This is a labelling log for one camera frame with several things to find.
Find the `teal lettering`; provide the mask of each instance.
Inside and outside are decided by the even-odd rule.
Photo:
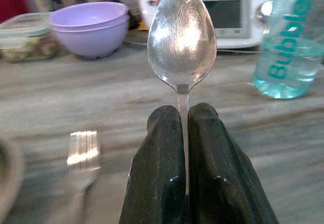
[[[289,36],[291,38],[298,38],[301,36],[303,31],[303,26],[297,22],[289,23],[285,31],[282,31],[280,34]]]
[[[312,8],[311,0],[297,0],[293,10],[295,15],[306,15]]]
[[[286,38],[283,39],[280,46],[276,46],[275,48],[286,52],[294,52],[296,46],[297,46],[297,41],[295,39]]]
[[[285,15],[285,20],[291,20],[291,21],[305,21],[305,16],[296,16],[296,15]]]
[[[288,65],[292,61],[292,57],[294,56],[293,54],[290,53],[278,53],[279,56],[286,58],[286,60],[280,59],[278,60],[278,63]]]
[[[272,65],[269,68],[268,75],[276,79],[283,80],[287,76],[287,69],[284,66]]]

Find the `spoon handle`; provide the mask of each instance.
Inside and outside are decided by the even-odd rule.
[[[183,148],[186,163],[186,194],[189,193],[189,148],[188,148],[188,113],[189,113],[189,93],[178,93],[178,110],[181,117]]]

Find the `lavender bowl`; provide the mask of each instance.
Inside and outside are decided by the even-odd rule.
[[[73,5],[53,12],[49,21],[54,29],[88,30],[123,23],[128,7],[115,2]]]
[[[52,28],[60,43],[71,53],[95,59],[108,56],[123,42],[128,21],[104,28],[65,31]]]

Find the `spoon bowl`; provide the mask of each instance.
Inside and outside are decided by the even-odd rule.
[[[190,89],[211,70],[215,30],[202,0],[161,0],[150,26],[147,56],[153,72],[178,91]]]

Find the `food container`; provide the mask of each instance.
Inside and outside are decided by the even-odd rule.
[[[0,57],[8,62],[45,59],[58,51],[49,13],[18,15],[0,24]]]

